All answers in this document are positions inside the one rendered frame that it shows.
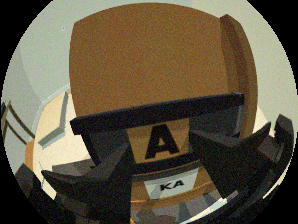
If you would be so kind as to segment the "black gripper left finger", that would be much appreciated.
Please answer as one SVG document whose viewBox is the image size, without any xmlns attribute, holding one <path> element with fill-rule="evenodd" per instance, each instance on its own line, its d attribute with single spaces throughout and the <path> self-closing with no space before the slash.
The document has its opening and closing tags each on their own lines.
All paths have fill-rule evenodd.
<svg viewBox="0 0 298 224">
<path fill-rule="evenodd" d="M 121 224 L 130 224 L 133 153 L 129 141 L 84 176 L 41 171 L 56 192 L 84 202 Z"/>
</svg>

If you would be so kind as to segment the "white paper ticket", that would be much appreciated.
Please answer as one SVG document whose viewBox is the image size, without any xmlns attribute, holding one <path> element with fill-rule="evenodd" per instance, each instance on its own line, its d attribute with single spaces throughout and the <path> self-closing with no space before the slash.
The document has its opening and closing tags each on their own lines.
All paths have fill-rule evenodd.
<svg viewBox="0 0 298 224">
<path fill-rule="evenodd" d="M 193 171 L 178 173 L 178 175 L 162 177 L 158 180 L 144 181 L 149 198 L 162 198 L 173 196 L 173 194 L 186 192 L 193 189 L 194 181 L 198 175 L 198 168 Z"/>
</svg>

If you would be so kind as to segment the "orange letter tile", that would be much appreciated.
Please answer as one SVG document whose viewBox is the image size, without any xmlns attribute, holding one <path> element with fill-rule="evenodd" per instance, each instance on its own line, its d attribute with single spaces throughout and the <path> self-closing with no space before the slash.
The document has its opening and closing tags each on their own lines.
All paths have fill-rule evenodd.
<svg viewBox="0 0 298 224">
<path fill-rule="evenodd" d="M 126 129 L 136 164 L 170 159 L 189 152 L 188 119 Z"/>
</svg>

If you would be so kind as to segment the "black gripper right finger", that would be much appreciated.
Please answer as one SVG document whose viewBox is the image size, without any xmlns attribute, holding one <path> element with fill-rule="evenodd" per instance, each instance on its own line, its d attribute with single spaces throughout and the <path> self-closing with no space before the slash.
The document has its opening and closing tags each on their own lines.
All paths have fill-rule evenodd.
<svg viewBox="0 0 298 224">
<path fill-rule="evenodd" d="M 271 121 L 245 139 L 189 129 L 189 144 L 192 144 L 193 152 L 212 177 L 222 200 L 234 192 L 235 185 L 245 175 L 259 145 L 269 135 L 270 127 Z"/>
</svg>

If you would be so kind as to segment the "beige flat square slab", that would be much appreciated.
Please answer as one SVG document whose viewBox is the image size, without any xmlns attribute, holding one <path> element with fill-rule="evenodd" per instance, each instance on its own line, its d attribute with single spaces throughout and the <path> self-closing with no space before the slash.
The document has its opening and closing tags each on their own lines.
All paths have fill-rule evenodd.
<svg viewBox="0 0 298 224">
<path fill-rule="evenodd" d="M 64 132 L 65 112 L 67 112 L 67 91 L 61 92 L 61 95 L 55 97 L 44 107 L 43 116 L 41 116 L 39 137 L 37 143 L 43 147 L 53 137 L 59 136 Z"/>
</svg>

